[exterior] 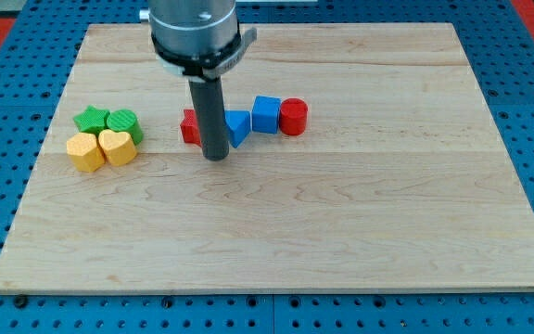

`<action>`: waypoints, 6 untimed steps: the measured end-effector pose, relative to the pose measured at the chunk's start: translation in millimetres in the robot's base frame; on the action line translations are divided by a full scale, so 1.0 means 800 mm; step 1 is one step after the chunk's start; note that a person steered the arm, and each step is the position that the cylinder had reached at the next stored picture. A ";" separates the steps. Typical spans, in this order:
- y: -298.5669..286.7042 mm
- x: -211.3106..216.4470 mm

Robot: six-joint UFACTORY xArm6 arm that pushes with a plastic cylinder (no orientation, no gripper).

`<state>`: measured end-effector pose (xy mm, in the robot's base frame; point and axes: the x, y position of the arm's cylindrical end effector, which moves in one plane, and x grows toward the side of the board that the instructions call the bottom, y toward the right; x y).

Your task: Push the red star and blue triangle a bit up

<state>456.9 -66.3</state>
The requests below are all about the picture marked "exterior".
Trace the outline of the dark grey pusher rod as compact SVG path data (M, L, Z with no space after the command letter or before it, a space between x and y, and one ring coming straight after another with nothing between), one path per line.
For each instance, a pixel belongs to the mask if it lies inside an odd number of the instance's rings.
M189 89L197 117L203 156L221 161L229 154L229 137L225 121L222 81L189 81Z

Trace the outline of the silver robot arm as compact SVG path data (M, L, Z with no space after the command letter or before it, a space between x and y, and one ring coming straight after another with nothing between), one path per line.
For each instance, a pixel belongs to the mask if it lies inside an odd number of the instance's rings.
M151 29L162 66L188 81L204 158L226 158L222 76L257 40L257 30L240 29L235 0L148 0L139 19Z

